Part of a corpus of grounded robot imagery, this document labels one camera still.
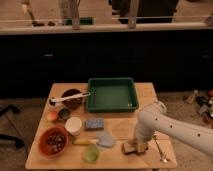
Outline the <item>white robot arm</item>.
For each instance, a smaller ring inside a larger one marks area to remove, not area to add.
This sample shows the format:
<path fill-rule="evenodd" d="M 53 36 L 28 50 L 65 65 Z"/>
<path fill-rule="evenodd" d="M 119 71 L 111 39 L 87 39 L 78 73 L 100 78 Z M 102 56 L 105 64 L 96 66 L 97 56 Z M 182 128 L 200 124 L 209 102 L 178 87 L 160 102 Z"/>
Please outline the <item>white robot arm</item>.
<path fill-rule="evenodd" d="M 213 129 L 172 119 L 166 113 L 167 108 L 161 101 L 143 107 L 134 128 L 136 140 L 147 143 L 158 131 L 213 157 Z"/>

